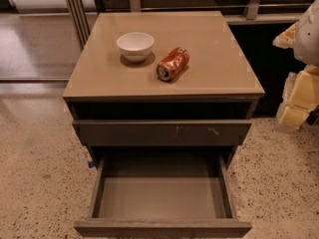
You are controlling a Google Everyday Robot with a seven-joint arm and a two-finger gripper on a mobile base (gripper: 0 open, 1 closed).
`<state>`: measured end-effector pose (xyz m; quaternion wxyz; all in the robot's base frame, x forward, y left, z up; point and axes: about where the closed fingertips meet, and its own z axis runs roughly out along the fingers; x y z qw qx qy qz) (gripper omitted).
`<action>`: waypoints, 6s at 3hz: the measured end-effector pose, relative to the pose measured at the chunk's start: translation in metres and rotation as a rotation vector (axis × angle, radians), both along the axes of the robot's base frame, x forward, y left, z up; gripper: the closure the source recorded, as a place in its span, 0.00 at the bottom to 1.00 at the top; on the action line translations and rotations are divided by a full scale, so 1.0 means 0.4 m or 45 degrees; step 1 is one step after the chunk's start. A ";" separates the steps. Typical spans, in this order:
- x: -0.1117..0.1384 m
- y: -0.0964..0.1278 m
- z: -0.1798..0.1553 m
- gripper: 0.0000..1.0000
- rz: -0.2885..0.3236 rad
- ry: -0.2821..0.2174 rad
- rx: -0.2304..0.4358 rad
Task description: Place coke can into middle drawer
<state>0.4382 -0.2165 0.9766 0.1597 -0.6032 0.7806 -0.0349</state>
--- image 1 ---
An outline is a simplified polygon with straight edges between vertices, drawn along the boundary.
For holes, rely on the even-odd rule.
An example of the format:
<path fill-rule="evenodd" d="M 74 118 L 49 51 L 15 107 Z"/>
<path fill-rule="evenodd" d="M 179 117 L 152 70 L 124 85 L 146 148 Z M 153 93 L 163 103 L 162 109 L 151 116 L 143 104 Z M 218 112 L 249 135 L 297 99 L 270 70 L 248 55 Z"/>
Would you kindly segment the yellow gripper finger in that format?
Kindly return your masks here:
<path fill-rule="evenodd" d="M 294 23 L 280 35 L 276 36 L 272 42 L 272 45 L 281 49 L 292 48 L 294 46 L 296 26 L 297 24 Z"/>
<path fill-rule="evenodd" d="M 278 122 L 299 128 L 319 106 L 319 67 L 307 65 L 298 74 L 290 72 L 285 81 Z"/>

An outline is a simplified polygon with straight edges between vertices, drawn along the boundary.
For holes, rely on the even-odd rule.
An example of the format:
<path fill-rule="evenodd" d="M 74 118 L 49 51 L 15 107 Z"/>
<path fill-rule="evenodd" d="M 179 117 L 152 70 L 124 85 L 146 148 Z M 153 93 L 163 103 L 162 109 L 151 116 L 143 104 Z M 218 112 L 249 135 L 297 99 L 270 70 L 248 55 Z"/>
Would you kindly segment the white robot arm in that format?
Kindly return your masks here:
<path fill-rule="evenodd" d="M 298 74 L 285 81 L 282 103 L 276 119 L 277 128 L 294 131 L 305 122 L 319 124 L 319 0 L 315 0 L 300 20 L 273 40 L 281 49 L 291 48 L 294 58 L 305 64 Z"/>

